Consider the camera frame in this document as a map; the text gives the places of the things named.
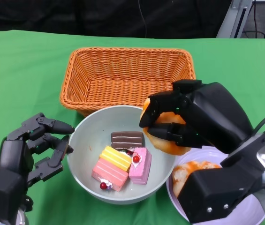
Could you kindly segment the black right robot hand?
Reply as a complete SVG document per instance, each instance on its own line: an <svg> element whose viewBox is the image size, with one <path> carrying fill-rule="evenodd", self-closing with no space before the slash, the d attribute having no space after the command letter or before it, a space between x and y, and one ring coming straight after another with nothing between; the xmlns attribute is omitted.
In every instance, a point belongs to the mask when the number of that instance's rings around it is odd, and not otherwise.
<svg viewBox="0 0 265 225"><path fill-rule="evenodd" d="M252 136L247 114L220 83L182 79L172 87L150 95L140 116L139 126L156 149L180 156L214 146L230 154Z"/></svg>

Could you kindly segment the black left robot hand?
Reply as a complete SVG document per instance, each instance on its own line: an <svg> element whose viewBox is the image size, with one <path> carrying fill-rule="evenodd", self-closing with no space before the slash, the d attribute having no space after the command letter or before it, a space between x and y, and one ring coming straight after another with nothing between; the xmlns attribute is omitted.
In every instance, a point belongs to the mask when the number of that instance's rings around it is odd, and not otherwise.
<svg viewBox="0 0 265 225"><path fill-rule="evenodd" d="M74 150L69 136L75 128L38 113L21 123L0 147L0 167L21 175L28 187L63 170L62 161Z"/></svg>

